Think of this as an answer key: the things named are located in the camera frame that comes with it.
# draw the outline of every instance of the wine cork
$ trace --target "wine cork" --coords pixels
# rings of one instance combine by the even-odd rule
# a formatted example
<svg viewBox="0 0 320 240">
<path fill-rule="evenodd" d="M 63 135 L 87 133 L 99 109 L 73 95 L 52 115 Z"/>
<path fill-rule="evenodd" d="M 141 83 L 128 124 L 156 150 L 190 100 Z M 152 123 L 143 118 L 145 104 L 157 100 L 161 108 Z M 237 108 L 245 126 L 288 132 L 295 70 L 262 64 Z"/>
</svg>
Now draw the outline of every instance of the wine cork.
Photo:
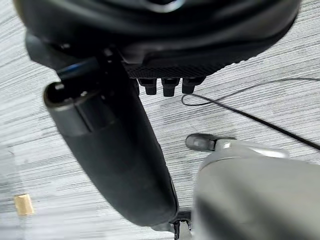
<svg viewBox="0 0 320 240">
<path fill-rule="evenodd" d="M 18 215 L 24 216 L 34 214 L 34 208 L 29 194 L 15 196 L 14 204 Z"/>
</svg>

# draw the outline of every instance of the gray carpet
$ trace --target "gray carpet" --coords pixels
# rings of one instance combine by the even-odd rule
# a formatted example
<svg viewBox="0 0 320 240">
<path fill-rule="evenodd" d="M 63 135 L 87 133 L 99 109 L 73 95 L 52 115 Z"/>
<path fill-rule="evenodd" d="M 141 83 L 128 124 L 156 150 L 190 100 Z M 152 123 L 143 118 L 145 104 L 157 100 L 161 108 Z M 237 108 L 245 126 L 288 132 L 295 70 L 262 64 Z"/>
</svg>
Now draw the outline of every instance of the gray carpet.
<svg viewBox="0 0 320 240">
<path fill-rule="evenodd" d="M 0 6 L 0 239 L 173 239 L 172 233 L 129 223 L 93 187 L 42 103 L 43 88 L 58 80 L 56 74 L 29 60 L 25 29 L 11 1 L 0 0 Z M 218 98 L 281 78 L 320 78 L 319 26 L 320 1 L 304 0 L 296 24 L 278 44 L 208 77 L 196 93 Z M 273 83 L 223 102 L 320 143 L 319 88 L 320 82 Z M 320 161 L 315 150 L 228 110 L 183 106 L 181 86 L 173 98 L 147 96 L 140 90 L 182 207 L 192 205 L 196 172 L 207 155 L 186 149 L 190 133 L 232 136 L 282 147 L 302 161 Z M 31 195 L 33 216 L 17 216 L 13 196 L 23 193 Z"/>
</svg>

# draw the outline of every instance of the floor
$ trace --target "floor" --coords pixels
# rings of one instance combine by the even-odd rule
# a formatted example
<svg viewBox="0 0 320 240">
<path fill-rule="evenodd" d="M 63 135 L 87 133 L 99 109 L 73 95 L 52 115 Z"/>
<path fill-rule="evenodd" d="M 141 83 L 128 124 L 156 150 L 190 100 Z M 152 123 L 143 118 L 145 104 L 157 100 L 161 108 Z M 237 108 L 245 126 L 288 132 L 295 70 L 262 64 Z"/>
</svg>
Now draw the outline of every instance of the floor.
<svg viewBox="0 0 320 240">
<path fill-rule="evenodd" d="M 123 219 L 83 173 L 42 103 L 55 73 L 31 62 L 25 29 L 11 1 L 0 0 L 0 239 L 3 240 L 171 240 Z M 274 47 L 215 73 L 196 88 L 218 98 L 282 78 L 320 78 L 320 1 L 304 0 L 293 29 Z M 223 102 L 320 143 L 320 82 L 290 81 L 258 87 Z M 163 149 L 180 205 L 190 207 L 197 169 L 207 154 L 186 149 L 190 133 L 213 133 L 282 147 L 302 161 L 320 153 L 256 122 L 214 105 L 180 103 L 161 94 L 141 100 Z M 31 195 L 35 214 L 18 217 L 13 197 Z"/>
</svg>

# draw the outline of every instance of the cork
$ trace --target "cork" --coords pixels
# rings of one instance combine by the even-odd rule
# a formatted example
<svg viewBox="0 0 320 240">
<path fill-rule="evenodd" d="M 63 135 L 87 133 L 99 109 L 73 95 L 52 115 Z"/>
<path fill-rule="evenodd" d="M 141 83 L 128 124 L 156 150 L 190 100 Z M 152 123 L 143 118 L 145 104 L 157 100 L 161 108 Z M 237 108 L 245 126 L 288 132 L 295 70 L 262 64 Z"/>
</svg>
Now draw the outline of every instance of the cork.
<svg viewBox="0 0 320 240">
<path fill-rule="evenodd" d="M 19 216 L 34 214 L 34 208 L 29 194 L 15 196 L 14 204 Z"/>
</svg>

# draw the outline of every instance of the striped carpet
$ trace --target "striped carpet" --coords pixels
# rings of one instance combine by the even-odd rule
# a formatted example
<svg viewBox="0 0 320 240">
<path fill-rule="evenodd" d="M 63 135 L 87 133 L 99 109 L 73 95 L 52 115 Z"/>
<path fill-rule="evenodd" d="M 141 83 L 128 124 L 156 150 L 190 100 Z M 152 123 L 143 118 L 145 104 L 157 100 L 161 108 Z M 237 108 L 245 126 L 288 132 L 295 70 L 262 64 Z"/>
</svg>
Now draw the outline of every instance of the striped carpet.
<svg viewBox="0 0 320 240">
<path fill-rule="evenodd" d="M 58 78 L 31 62 L 25 29 L 11 1 L 0 0 L 0 239 L 171 240 L 123 219 L 101 197 L 66 147 L 42 103 L 43 88 Z M 320 1 L 304 0 L 291 31 L 274 47 L 208 77 L 196 93 L 218 98 L 276 79 L 320 78 Z M 158 92 L 162 86 L 158 83 Z M 320 82 L 273 83 L 223 102 L 320 143 Z M 207 154 L 186 149 L 190 133 L 236 137 L 290 151 L 302 161 L 320 154 L 295 140 L 214 105 L 187 107 L 176 96 L 141 100 L 163 149 L 180 205 L 190 207 L 197 169 Z M 28 193 L 35 214 L 18 217 L 13 197 Z"/>
</svg>

